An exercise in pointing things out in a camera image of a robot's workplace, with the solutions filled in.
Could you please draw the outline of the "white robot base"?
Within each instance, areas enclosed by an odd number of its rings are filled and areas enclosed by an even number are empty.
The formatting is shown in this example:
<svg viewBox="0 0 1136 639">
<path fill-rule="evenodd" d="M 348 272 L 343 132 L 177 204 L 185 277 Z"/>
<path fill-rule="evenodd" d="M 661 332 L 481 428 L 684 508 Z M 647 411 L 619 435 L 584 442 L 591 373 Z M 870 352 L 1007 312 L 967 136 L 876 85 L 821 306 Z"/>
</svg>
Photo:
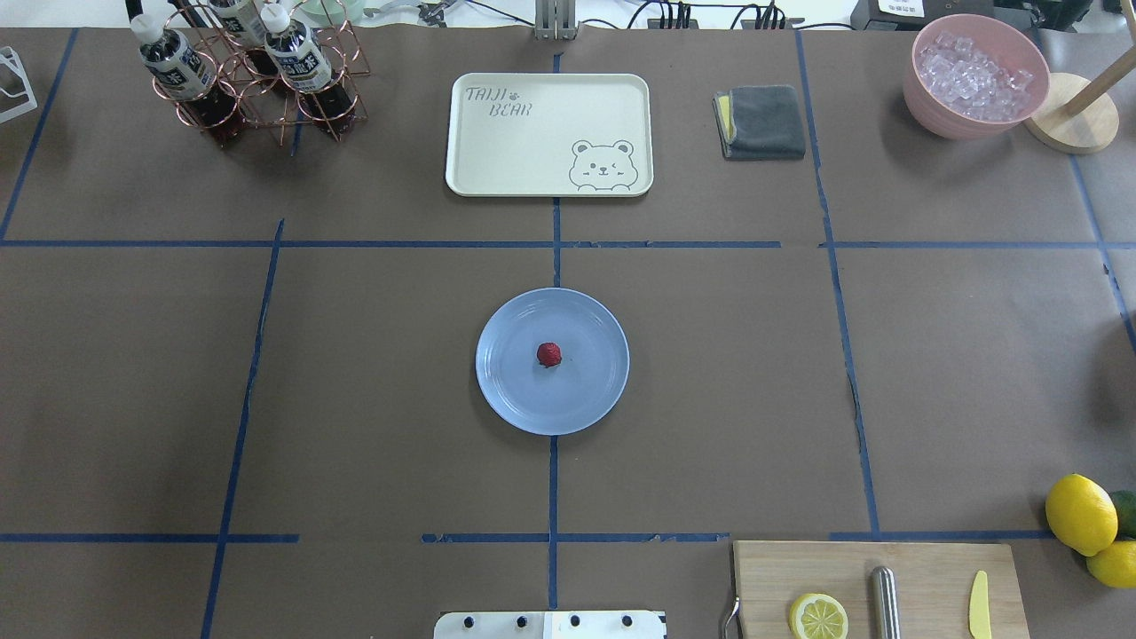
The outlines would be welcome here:
<svg viewBox="0 0 1136 639">
<path fill-rule="evenodd" d="M 666 638 L 662 611 L 452 611 L 434 638 Z"/>
</svg>

